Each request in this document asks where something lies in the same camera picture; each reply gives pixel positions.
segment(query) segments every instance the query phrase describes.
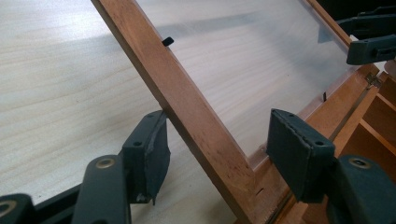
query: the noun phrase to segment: wooden table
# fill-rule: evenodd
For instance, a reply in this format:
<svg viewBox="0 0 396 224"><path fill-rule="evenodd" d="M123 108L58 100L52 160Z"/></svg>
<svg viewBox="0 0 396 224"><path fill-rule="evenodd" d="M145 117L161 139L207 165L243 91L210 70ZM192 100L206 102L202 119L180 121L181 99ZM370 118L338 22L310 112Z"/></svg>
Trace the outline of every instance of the wooden table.
<svg viewBox="0 0 396 224"><path fill-rule="evenodd" d="M354 68L304 1L138 1L247 155L273 107L299 113ZM35 203L78 184L160 109L89 1L0 3L0 195ZM174 127L157 204L135 223L232 223Z"/></svg>

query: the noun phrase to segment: small black clip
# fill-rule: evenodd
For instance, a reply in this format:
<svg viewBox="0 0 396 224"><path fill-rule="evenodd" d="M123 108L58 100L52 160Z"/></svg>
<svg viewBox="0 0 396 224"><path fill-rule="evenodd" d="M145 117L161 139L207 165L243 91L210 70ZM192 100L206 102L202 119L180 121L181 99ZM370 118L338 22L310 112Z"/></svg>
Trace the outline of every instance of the small black clip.
<svg viewBox="0 0 396 224"><path fill-rule="evenodd" d="M168 47L169 45L173 44L175 42L174 39L172 39L172 37L166 37L165 40L163 40L163 45Z"/></svg>

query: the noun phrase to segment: glass panel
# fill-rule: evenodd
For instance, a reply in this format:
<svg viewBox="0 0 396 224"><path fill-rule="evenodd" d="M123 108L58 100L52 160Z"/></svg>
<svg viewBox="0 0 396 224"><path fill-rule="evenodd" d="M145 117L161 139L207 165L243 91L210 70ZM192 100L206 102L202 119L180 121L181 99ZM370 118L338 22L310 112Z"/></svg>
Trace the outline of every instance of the glass panel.
<svg viewBox="0 0 396 224"><path fill-rule="evenodd" d="M271 108L299 113L350 68L302 1L139 1L181 64L250 155Z"/></svg>

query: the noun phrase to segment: clamp jaw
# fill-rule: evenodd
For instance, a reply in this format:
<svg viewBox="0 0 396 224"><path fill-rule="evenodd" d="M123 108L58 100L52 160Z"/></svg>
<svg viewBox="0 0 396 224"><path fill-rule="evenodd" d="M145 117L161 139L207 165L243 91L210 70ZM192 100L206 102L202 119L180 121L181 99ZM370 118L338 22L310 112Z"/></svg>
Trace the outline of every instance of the clamp jaw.
<svg viewBox="0 0 396 224"><path fill-rule="evenodd" d="M321 203L329 197L332 224L396 222L396 187L374 161L347 155L297 116L271 112L267 154L297 201Z"/></svg>

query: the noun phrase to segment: wooden edge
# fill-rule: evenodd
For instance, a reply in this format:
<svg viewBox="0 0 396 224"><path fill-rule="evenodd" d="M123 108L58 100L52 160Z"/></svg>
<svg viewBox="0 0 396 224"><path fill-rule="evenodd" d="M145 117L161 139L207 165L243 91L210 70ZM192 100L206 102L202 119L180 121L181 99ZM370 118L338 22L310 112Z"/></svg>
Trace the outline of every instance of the wooden edge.
<svg viewBox="0 0 396 224"><path fill-rule="evenodd" d="M334 152L335 157L338 157L340 155L342 149L347 144L347 141L349 140L350 136L352 136L353 131L356 129L356 127L358 127L361 118L366 113L367 109L369 108L371 102L374 100L377 93L378 93L377 88L371 88L368 91L364 99L361 101L360 105L356 108L352 116L344 125L344 128L335 137L333 141L335 145L335 152Z"/></svg>
<svg viewBox="0 0 396 224"><path fill-rule="evenodd" d="M359 123L368 133L370 133L379 143L382 144L391 154L396 156L396 147L394 147L387 139L385 139L380 133L378 133L370 124L364 119Z"/></svg>
<svg viewBox="0 0 396 224"><path fill-rule="evenodd" d="M317 2L317 0L306 0L311 7L319 14L327 25L337 34L341 41L349 48L352 42L347 33L337 24L337 22L327 13L327 11Z"/></svg>

